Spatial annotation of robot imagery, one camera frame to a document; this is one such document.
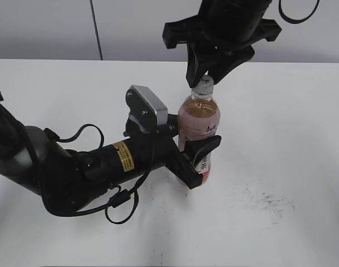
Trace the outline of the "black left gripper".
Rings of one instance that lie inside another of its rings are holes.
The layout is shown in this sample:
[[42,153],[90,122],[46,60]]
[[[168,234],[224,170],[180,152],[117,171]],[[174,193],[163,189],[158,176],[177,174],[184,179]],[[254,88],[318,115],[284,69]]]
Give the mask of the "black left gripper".
[[146,171],[166,167],[188,188],[196,188],[202,184],[203,175],[195,167],[220,145],[222,137],[186,141],[186,159],[173,140],[178,133],[178,115],[168,114],[166,125],[147,134],[127,119],[127,139],[83,154],[82,172],[88,181],[118,185]]

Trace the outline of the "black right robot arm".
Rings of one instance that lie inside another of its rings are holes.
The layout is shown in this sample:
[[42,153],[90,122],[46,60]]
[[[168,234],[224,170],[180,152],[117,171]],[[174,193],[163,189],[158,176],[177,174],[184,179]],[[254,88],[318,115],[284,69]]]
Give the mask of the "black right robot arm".
[[218,84],[228,73],[250,61],[253,44],[273,42],[281,32],[278,23],[263,16],[270,1],[202,1],[198,14],[167,22],[163,41],[168,49],[185,44],[189,87],[204,75]]

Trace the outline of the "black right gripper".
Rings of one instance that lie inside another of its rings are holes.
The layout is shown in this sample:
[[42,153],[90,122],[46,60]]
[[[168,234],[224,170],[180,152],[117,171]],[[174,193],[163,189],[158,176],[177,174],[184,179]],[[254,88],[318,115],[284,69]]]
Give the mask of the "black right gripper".
[[274,42],[281,33],[279,24],[263,15],[263,11],[206,11],[166,23],[162,37],[168,49],[186,44],[189,87],[196,87],[206,73],[217,85],[253,58],[251,45],[263,39]]

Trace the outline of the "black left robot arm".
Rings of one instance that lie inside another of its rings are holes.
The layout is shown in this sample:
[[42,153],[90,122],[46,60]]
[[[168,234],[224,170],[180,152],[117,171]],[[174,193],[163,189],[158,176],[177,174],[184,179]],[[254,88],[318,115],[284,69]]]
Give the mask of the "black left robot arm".
[[4,106],[0,93],[0,175],[39,195],[46,210],[59,217],[108,211],[128,200],[139,202],[139,187],[149,173],[166,167],[188,188],[203,175],[195,169],[216,149],[214,135],[188,141],[180,151],[178,117],[147,87],[131,86],[125,96],[129,116],[124,139],[92,151],[64,149],[79,134],[62,139],[48,128],[26,126]]

